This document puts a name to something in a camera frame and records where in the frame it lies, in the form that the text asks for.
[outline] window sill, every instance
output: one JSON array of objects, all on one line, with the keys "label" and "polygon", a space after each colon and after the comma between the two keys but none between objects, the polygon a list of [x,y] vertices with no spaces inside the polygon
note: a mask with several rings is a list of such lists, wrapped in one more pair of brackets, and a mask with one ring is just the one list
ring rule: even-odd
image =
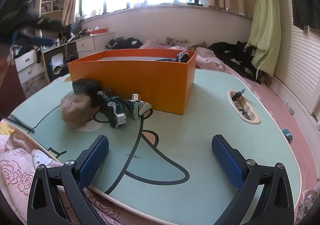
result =
[{"label": "window sill", "polygon": [[246,18],[246,19],[252,20],[252,18],[249,18],[244,14],[236,14],[236,13],[232,13],[232,12],[229,12],[229,11],[226,11],[226,10],[223,10],[223,9],[209,8],[209,7],[203,7],[203,6],[185,5],[185,4],[166,4],[166,5],[148,5],[148,6],[145,6],[145,7],[137,7],[137,8],[118,10],[118,11],[107,13],[106,15],[95,16],[93,18],[87,18],[86,21],[83,21],[81,23],[81,25],[83,25],[85,23],[88,23],[88,22],[91,22],[91,21],[95,21],[97,19],[104,18],[104,17],[109,16],[109,15],[113,15],[115,13],[116,14],[125,13],[125,12],[128,12],[128,11],[133,11],[133,10],[138,10],[138,9],[172,8],[172,7],[175,7],[175,8],[176,7],[179,7],[179,8],[191,8],[191,9],[206,9],[206,10],[211,10],[211,11],[228,13],[228,14],[231,14],[231,15],[235,15],[235,16],[238,16],[238,17],[242,17],[242,18]]}]

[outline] cardboard box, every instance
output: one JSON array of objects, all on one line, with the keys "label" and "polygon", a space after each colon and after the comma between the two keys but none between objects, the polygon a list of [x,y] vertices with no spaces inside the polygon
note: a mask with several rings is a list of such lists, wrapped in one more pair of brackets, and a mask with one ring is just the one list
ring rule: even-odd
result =
[{"label": "cardboard box", "polygon": [[122,99],[139,93],[153,109],[183,115],[195,78],[196,52],[188,51],[187,63],[141,60],[176,58],[181,51],[108,50],[72,61],[68,67],[72,82],[81,78],[97,80],[103,90],[112,88],[112,94]]}]

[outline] blue textured pad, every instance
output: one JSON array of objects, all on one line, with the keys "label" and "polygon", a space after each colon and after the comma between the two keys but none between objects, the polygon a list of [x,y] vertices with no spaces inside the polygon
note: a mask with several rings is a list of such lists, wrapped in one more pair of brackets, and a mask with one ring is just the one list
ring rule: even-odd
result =
[{"label": "blue textured pad", "polygon": [[79,169],[78,187],[80,190],[90,186],[108,152],[109,141],[107,137],[103,137]]},{"label": "blue textured pad", "polygon": [[212,151],[228,177],[229,182],[232,186],[237,187],[238,190],[240,190],[244,184],[241,167],[217,136],[212,138],[211,145]]}]

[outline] light green table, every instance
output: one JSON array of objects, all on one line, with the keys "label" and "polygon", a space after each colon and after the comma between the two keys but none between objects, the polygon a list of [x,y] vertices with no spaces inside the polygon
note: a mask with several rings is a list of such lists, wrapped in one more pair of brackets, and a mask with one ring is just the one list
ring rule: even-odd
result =
[{"label": "light green table", "polygon": [[[31,136],[65,162],[76,159],[98,135],[109,139],[109,154],[93,185],[106,198],[134,213],[162,224],[212,225],[233,196],[233,188],[212,153],[211,140],[222,134],[244,158],[258,164],[285,165],[293,201],[300,195],[299,166],[279,127],[246,89],[245,96],[261,118],[254,125],[244,122],[232,108],[227,90],[242,90],[237,78],[196,70],[195,82],[183,116],[161,111],[133,120],[118,129],[98,113],[78,130],[61,120],[61,99],[72,92],[72,83],[62,79],[45,87],[21,104],[13,114],[35,128]],[[248,221],[260,197],[259,186]]]}]

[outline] green curtain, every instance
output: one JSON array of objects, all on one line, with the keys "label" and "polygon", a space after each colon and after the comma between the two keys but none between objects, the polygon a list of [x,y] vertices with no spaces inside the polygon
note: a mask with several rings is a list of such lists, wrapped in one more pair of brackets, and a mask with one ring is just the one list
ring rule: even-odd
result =
[{"label": "green curtain", "polygon": [[273,76],[281,41],[279,0],[257,0],[248,46],[257,47],[252,64]]}]

